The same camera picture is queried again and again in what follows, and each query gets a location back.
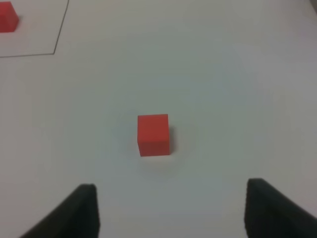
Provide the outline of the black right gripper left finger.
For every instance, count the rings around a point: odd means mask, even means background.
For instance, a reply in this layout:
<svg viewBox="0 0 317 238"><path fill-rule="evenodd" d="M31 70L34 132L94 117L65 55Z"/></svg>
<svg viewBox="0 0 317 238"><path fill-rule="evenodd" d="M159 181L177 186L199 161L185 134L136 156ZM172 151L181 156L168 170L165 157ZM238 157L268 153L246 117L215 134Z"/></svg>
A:
<svg viewBox="0 0 317 238"><path fill-rule="evenodd" d="M79 185L23 238L97 238L100 232L97 187Z"/></svg>

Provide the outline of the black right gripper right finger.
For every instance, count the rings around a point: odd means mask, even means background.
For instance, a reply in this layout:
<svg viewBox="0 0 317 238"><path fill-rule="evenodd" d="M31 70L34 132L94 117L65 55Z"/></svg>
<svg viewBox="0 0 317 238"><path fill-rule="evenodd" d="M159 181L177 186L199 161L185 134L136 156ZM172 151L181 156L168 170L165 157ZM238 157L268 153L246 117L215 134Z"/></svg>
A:
<svg viewBox="0 0 317 238"><path fill-rule="evenodd" d="M249 238L315 238L317 219L262 178L247 182L244 224Z"/></svg>

